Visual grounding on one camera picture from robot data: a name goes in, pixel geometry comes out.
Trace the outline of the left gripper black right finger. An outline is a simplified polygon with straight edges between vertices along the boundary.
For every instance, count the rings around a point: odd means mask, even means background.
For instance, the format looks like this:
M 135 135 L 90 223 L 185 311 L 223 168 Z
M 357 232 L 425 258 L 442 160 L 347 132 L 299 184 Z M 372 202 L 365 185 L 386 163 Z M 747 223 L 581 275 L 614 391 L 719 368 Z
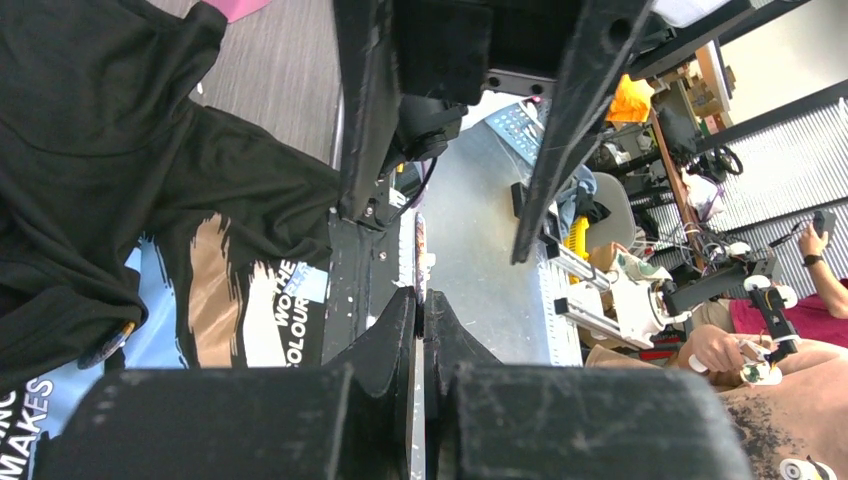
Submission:
M 750 479 L 707 382 L 662 368 L 501 363 L 430 291 L 423 317 L 430 479 Z

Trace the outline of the white round brooch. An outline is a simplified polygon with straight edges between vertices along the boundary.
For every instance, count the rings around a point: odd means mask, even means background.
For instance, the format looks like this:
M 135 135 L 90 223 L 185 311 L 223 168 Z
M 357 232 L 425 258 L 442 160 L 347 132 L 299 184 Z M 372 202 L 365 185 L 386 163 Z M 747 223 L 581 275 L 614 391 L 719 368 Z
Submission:
M 127 322 L 114 332 L 106 334 L 92 349 L 89 349 L 78 358 L 77 368 L 87 370 L 108 360 L 123 348 L 127 339 L 136 330 L 136 327 L 137 324 L 135 322 Z

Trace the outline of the black printed t-shirt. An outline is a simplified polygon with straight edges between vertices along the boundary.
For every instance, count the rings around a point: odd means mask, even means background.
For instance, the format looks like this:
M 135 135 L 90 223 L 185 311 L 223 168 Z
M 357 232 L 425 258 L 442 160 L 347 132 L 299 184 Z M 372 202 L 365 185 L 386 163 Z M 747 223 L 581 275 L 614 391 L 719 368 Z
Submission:
M 1 5 L 5 479 L 39 479 L 107 372 L 321 361 L 338 175 L 192 100 L 227 27 L 204 1 Z

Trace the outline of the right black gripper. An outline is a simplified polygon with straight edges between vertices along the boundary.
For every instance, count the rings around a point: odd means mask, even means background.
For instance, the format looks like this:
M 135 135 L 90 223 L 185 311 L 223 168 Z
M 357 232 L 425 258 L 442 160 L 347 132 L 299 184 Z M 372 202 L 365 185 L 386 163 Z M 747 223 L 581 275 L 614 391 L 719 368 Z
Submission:
M 560 177 L 579 164 L 569 157 L 606 115 L 652 5 L 335 1 L 344 101 L 339 215 L 355 220 L 366 211 L 398 125 L 401 90 L 468 106 L 486 90 L 551 96 L 510 258 L 526 262 Z

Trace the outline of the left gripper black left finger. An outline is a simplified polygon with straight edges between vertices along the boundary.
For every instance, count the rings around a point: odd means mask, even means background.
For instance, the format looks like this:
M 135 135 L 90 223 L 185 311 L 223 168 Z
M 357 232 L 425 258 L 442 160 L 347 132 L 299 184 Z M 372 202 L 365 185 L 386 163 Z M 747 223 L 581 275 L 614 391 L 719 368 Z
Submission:
M 83 398 L 40 479 L 404 479 L 416 295 L 319 367 L 124 370 Z

